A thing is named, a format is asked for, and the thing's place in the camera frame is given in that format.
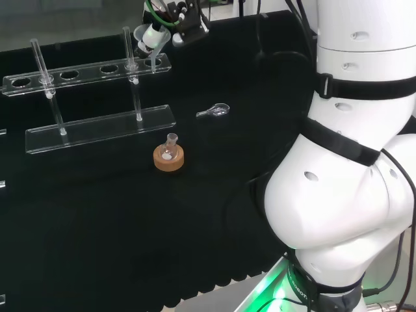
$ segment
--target small glass vial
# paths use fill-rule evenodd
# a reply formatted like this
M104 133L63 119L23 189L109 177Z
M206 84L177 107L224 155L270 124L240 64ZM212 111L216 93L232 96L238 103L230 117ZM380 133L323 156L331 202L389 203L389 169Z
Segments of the small glass vial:
M171 161L177 157L178 151L176 141L177 135L175 133L169 133L168 140L165 144L161 145L159 150L159 154L164 160Z

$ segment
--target robotic arm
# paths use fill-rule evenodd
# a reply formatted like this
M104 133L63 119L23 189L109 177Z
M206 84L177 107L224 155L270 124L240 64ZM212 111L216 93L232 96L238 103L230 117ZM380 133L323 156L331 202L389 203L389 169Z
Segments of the robotic arm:
M334 304L339 312L367 310L366 269L412 223L415 244L416 135L397 136L416 102L414 12L413 0L318 0L308 131L266 188L272 229L319 284L320 300L349 302ZM301 300L287 281L286 294Z
M209 33L209 22L202 13L200 0L168 4L164 0L145 0L143 24L150 24L136 49L136 54L143 59L160 44L164 28L172 33L172 43L176 47L201 40Z

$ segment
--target gray floor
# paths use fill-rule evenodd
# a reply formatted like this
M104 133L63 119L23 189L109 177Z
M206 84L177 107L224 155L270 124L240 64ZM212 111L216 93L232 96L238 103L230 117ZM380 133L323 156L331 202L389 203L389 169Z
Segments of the gray floor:
M141 23L144 0L0 0L0 51L121 33ZM232 5L214 7L211 20L231 17Z

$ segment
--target orange cork stand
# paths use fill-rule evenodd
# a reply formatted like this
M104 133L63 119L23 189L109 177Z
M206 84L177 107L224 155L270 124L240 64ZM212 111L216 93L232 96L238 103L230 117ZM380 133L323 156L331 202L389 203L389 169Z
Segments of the orange cork stand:
M155 150L153 151L153 162L155 163L156 168L164 172L172 172L180 169L183 166L183 163L185 162L183 148L179 145L176 146L177 157L171 161L167 161L159 155L159 148L161 147L161 145L155 148Z

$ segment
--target acrylic base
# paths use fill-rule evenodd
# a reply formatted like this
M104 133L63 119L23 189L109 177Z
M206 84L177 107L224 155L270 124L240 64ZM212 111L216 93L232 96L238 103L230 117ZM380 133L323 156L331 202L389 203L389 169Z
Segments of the acrylic base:
M67 135L61 135L57 125L26 130L26 153L68 148L111 138L126 137L176 124L169 105L142 109L142 121L137 121L136 112L123 112L97 118L65 123Z

